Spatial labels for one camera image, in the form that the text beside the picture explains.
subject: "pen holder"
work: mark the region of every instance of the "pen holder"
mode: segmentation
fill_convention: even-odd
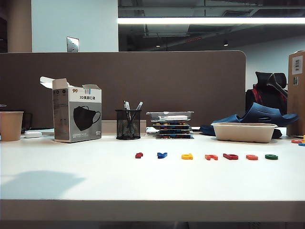
[[[115,110],[115,111],[116,111],[116,138],[120,140],[139,139],[141,110]]]

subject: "wall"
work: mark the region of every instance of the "wall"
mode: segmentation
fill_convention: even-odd
[[[255,72],[285,73],[288,79],[288,56],[295,51],[305,50],[305,36],[232,47],[246,55],[246,89],[257,83]]]
[[[116,0],[32,0],[32,51],[66,52],[66,37],[80,52],[118,51]]]
[[[52,92],[38,83],[41,76],[67,77],[75,86],[97,84],[102,88],[103,120],[115,120],[123,100],[131,108],[142,101],[141,117],[149,125],[146,111],[194,111],[189,122],[193,126],[244,113],[242,52],[0,53],[0,69],[0,91],[18,92],[2,98],[7,105],[3,111],[33,114],[32,127],[53,126]],[[19,83],[15,76],[22,76]],[[232,101],[229,107],[215,106],[224,98]]]
[[[8,2],[8,52],[31,52],[31,0]]]

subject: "fluorescent light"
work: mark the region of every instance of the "fluorescent light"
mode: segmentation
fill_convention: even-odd
[[[305,18],[118,18],[118,24],[305,24]]]

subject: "black office chair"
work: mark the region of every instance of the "black office chair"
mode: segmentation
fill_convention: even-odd
[[[258,103],[264,106],[278,108],[280,112],[287,114],[287,91],[284,88],[287,85],[287,79],[284,73],[260,73],[255,72],[257,84],[253,89],[246,92],[245,110],[247,111],[252,103]]]

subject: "black face mask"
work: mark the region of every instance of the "black face mask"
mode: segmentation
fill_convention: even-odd
[[[96,113],[99,113],[100,116],[95,122],[93,122],[93,118]],[[78,106],[73,110],[74,122],[80,131],[88,129],[90,126],[96,123],[100,117],[101,113],[99,111],[89,110],[88,106]]]

